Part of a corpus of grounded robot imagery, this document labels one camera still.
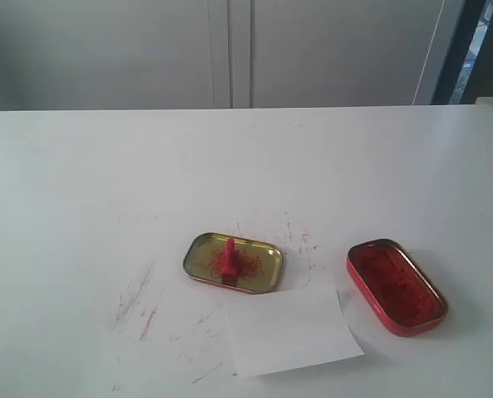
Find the red stamp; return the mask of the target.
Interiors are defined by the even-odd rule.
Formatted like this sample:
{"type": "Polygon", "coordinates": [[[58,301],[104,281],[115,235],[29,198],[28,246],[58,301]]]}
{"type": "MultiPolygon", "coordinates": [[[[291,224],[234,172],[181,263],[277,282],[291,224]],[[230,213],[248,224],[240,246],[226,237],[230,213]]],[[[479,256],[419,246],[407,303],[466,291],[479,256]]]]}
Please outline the red stamp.
{"type": "Polygon", "coordinates": [[[239,275],[238,251],[235,249],[235,240],[229,238],[225,245],[222,257],[221,280],[229,286],[235,286],[239,275]]]}

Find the red ink pad tin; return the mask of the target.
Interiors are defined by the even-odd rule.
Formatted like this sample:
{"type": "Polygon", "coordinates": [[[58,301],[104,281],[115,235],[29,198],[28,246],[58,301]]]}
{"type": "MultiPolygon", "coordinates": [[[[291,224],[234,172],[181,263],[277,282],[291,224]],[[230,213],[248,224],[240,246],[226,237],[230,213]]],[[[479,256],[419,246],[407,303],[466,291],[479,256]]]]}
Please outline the red ink pad tin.
{"type": "Polygon", "coordinates": [[[347,270],[384,327],[399,337],[430,331],[447,316],[445,297],[394,240],[352,246],[347,270]]]}

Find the gold tin lid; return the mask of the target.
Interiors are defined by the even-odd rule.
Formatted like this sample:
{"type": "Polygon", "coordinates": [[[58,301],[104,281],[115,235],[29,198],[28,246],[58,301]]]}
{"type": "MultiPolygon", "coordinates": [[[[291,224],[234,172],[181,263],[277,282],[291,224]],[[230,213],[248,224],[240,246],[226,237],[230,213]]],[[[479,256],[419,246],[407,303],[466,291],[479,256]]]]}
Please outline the gold tin lid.
{"type": "Polygon", "coordinates": [[[183,259],[185,274],[199,282],[249,294],[271,292],[278,284],[285,259],[281,249],[273,244],[238,236],[208,232],[199,235],[183,259]],[[221,267],[225,245],[235,240],[238,251],[239,275],[237,284],[222,283],[221,267]]]}

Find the white paper sheet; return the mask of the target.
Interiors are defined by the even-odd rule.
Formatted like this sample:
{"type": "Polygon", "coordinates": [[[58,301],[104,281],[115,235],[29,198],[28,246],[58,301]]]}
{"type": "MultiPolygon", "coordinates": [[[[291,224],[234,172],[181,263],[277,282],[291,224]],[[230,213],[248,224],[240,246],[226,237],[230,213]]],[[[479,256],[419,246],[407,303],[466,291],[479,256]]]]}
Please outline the white paper sheet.
{"type": "Polygon", "coordinates": [[[236,373],[264,376],[361,357],[332,284],[235,297],[227,327],[236,373]]]}

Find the white cabinet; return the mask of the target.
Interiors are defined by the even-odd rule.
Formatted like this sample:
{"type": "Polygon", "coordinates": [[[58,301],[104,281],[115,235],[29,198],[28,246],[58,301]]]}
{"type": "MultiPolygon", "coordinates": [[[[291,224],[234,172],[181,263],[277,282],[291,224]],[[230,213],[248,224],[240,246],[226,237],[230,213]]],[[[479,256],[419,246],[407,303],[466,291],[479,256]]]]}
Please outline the white cabinet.
{"type": "Polygon", "coordinates": [[[0,1],[0,110],[430,104],[460,1],[0,1]]]}

